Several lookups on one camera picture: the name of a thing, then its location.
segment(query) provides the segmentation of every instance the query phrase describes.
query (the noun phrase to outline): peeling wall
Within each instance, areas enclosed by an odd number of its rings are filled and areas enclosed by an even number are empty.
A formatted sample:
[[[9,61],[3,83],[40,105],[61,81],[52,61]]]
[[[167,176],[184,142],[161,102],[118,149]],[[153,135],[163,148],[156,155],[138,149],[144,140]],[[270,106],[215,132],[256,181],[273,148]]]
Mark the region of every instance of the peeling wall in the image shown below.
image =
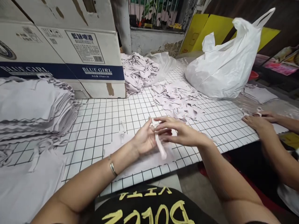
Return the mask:
[[[172,57],[177,56],[184,34],[160,31],[131,30],[132,52],[141,55],[168,51]]]

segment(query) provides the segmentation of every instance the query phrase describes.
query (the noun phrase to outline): person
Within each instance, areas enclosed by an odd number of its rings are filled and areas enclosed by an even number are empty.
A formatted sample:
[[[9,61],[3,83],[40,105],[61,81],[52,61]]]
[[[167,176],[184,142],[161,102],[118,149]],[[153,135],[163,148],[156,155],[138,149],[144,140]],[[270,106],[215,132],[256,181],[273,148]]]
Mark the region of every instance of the person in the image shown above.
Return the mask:
[[[78,223],[80,213],[113,181],[116,174],[156,146],[155,134],[166,142],[197,147],[212,186],[230,223],[279,223],[262,204],[257,193],[239,172],[223,158],[206,135],[171,117],[152,119],[116,152],[79,172],[42,207],[32,224]],[[107,200],[88,223],[216,223],[194,202],[171,188],[145,186]]]
[[[259,172],[259,176],[256,174],[252,176],[253,182],[277,205],[299,216],[298,155],[295,151],[289,153],[284,148],[271,124],[277,123],[292,132],[299,133],[299,120],[270,111],[260,111],[259,113],[262,117],[257,114],[243,117],[243,121],[256,130],[259,135],[262,143],[262,157],[266,158],[266,160],[262,160],[260,167],[256,164],[258,167],[256,172]],[[272,174],[272,168],[278,178]]]

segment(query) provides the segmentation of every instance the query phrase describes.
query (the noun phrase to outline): silver bangle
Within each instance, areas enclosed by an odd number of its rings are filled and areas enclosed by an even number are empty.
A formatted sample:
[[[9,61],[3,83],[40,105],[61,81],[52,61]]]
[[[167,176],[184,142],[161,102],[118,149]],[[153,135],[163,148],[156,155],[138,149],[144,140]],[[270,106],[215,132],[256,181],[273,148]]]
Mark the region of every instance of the silver bangle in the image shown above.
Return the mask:
[[[113,166],[113,162],[110,163],[110,169],[112,170],[114,176],[117,177],[117,173],[115,172],[114,166]]]

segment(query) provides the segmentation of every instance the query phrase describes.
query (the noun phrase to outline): stack of fabric pieces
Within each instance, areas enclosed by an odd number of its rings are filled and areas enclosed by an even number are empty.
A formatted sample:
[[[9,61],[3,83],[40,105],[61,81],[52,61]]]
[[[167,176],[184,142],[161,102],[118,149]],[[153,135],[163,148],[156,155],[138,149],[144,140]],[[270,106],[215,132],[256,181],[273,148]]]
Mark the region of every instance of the stack of fabric pieces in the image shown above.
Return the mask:
[[[162,105],[163,109],[176,119],[185,122],[186,117],[198,120],[205,114],[205,111],[196,102],[200,100],[198,91],[182,81],[174,83],[158,82],[152,85],[152,90],[151,94],[154,102]]]
[[[251,84],[246,84],[241,94],[259,104],[278,99],[276,95],[270,93],[267,89],[259,88]]]
[[[0,78],[0,145],[61,137],[75,122],[80,104],[72,88],[39,77]]]
[[[31,223],[61,186],[67,157],[53,150],[52,140],[34,149],[33,160],[0,168],[1,223]]]
[[[159,71],[159,65],[147,57],[134,52],[131,55],[121,54],[125,85],[128,94],[136,94],[143,87],[150,86]]]

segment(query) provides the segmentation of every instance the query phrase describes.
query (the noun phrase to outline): white grid mat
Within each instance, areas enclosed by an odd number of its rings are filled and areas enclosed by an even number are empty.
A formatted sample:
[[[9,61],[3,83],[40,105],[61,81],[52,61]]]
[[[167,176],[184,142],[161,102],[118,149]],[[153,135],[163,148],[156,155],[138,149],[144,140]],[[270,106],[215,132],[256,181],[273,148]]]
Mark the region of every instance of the white grid mat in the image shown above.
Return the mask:
[[[185,81],[180,67],[171,71],[167,81]],[[79,109],[78,118],[71,133],[62,137],[69,143],[57,147],[67,157],[67,166],[63,176],[63,184],[79,171],[103,158],[103,147],[109,144],[113,135],[119,132],[120,121],[125,121],[128,133],[136,133],[144,125],[148,117],[166,116],[162,106],[151,106],[152,91],[146,87],[142,93],[127,99],[89,99]],[[223,153],[258,140],[256,132],[241,120],[242,112],[228,100],[214,101],[201,97],[197,102],[206,114],[199,121],[187,122],[192,128],[209,134],[217,142],[218,150]],[[9,166],[32,160],[33,148],[37,141],[18,143],[14,149]],[[112,182],[101,193],[101,196],[149,180],[184,166],[201,161],[196,147],[185,147],[173,144],[176,161]]]

